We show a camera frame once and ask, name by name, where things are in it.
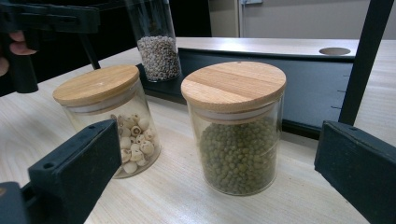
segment wooden table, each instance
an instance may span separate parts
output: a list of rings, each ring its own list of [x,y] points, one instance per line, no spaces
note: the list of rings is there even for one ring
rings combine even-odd
[[[177,45],[314,55],[342,47],[354,55],[358,41],[180,37]],[[137,49],[130,49],[100,64],[140,62]],[[394,146],[395,68],[396,41],[383,41],[355,123]],[[0,98],[0,182],[25,185],[27,168],[75,134],[51,95],[67,79],[91,70],[87,65],[40,83],[35,93]],[[149,96],[148,104],[163,146],[159,159],[140,175],[111,180],[86,223],[367,223],[314,170],[316,140],[283,133],[274,184],[253,196],[229,196],[204,181],[187,107]]]

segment wooden lid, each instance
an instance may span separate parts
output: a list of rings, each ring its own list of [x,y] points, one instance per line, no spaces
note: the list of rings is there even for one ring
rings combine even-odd
[[[94,105],[128,90],[138,78],[134,65],[110,66],[67,80],[52,96],[64,106]]]
[[[286,76],[266,63],[219,63],[188,75],[181,84],[184,98],[201,109],[233,113],[247,111],[279,99]]]

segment glass storage jar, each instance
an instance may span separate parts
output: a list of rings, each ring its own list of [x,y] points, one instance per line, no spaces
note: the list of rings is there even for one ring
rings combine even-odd
[[[67,80],[52,95],[77,132],[101,120],[117,120],[122,166],[114,178],[137,175],[160,155],[159,136],[136,66],[94,70]]]
[[[125,0],[148,81],[181,75],[169,0]]]
[[[280,69],[254,62],[210,65],[183,80],[181,91],[211,187],[251,195],[273,183],[285,87]]]

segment dried green peas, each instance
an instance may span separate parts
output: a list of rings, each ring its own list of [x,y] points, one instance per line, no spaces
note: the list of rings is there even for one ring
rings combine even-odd
[[[275,177],[279,133],[268,118],[247,124],[210,124],[199,142],[207,182],[234,195],[264,189]]]

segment black pole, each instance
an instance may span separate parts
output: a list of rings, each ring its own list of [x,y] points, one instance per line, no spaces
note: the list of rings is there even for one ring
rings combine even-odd
[[[373,69],[394,0],[371,0],[361,32],[339,122],[353,125]]]

